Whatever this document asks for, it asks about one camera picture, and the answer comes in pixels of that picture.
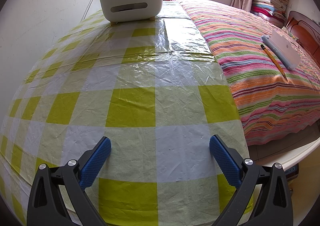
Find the white plastic trash bin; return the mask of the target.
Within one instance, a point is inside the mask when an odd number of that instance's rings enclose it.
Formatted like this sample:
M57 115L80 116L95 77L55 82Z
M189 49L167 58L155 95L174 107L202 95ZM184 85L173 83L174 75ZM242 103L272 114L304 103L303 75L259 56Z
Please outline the white plastic trash bin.
M316 140L302 145L301 147L294 148L292 150L287 150L281 154L271 155L256 161L257 164L261 166L271 167L274 163L281 164L284 171L289 170L296 164L308 157L312 152L314 152L319 147L319 138Z

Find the striped bed cover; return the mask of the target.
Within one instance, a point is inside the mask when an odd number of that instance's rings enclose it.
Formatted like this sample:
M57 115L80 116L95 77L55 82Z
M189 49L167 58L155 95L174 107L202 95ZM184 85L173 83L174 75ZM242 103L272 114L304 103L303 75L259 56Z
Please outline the striped bed cover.
M210 0L173 0L181 5L206 40L227 79L248 145L263 145L319 120L319 67L298 43L294 70L285 68L262 35L280 28L260 17ZM286 81L260 45L284 70Z

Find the yellow pencil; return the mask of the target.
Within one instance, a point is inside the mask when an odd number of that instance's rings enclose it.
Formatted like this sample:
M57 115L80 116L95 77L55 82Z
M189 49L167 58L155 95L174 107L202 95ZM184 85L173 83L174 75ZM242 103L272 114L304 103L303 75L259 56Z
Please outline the yellow pencil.
M277 69L279 70L279 72L282 74L282 76L284 77L284 79L286 81L288 81L284 70L281 68L281 66L278 64L278 62L275 60L275 58L271 55L271 53L268 51L268 49L265 48L265 46L263 44L260 45L260 47L263 49L263 51L265 52L265 54L268 55L269 59L272 61L272 63L277 67Z

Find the grey blue notebook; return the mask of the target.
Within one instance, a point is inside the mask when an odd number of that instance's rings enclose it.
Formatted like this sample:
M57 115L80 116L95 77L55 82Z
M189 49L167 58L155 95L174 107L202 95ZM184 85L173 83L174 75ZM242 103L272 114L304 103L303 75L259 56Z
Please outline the grey blue notebook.
M261 40L272 50L288 70L294 70L299 65L300 55L291 46L291 43L276 31L273 30L272 35L262 35Z

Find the wooden headboard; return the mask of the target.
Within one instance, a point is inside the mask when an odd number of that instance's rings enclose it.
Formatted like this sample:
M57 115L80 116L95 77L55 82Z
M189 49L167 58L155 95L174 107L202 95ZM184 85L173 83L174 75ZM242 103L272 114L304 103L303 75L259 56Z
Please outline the wooden headboard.
M290 11L286 28L298 38L299 45L319 65L319 25L299 12Z

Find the white tissue organizer box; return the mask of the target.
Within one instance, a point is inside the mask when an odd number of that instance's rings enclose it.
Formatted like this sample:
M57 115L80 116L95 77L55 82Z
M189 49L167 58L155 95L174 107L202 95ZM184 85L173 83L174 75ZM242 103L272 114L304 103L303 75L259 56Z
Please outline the white tissue organizer box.
M155 19L163 0L100 0L104 17L111 23Z

